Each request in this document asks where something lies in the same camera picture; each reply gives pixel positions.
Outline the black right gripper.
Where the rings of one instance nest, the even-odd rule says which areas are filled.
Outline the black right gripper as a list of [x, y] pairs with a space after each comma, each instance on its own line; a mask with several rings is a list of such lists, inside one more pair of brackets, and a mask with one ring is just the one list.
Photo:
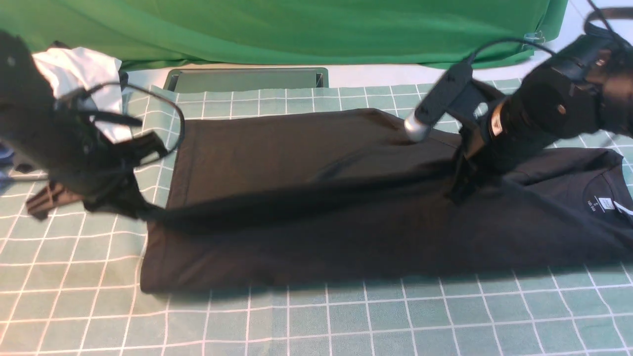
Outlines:
[[452, 156], [454, 175], [448, 191], [453, 203], [463, 203], [492, 176], [489, 169], [477, 162], [477, 156], [489, 143], [491, 117], [504, 100], [504, 93], [497, 88], [471, 79], [448, 106], [448, 115], [461, 123], [461, 142]]

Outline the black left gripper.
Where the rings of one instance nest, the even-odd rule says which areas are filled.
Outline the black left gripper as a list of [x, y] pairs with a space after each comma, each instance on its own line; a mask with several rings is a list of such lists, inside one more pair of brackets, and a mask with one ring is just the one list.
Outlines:
[[42, 221], [54, 208], [80, 202], [89, 212], [148, 219], [160, 208], [140, 193], [134, 169], [154, 153], [163, 159], [171, 151], [151, 132], [119, 143], [100, 135], [94, 142], [41, 155], [37, 163], [48, 183], [27, 201], [27, 212]]

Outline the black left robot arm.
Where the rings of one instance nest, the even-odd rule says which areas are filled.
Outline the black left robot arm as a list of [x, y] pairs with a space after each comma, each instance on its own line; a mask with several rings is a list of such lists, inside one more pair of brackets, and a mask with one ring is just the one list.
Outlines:
[[145, 200], [134, 169], [147, 156], [170, 155], [156, 133], [113, 143], [97, 122], [138, 128], [140, 119], [80, 107], [104, 88], [78, 89], [61, 98], [53, 90], [18, 36], [1, 33], [2, 144], [46, 174], [47, 184], [26, 203], [40, 221], [55, 208], [81, 202], [89, 212], [151, 220], [162, 208]]

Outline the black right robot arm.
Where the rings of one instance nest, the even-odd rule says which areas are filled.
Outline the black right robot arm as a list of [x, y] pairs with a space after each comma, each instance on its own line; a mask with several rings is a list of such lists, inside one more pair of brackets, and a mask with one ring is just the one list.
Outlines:
[[597, 131], [631, 137], [632, 45], [619, 36], [579, 36], [513, 94], [470, 79], [446, 113], [462, 123], [447, 193], [460, 203], [557, 140]]

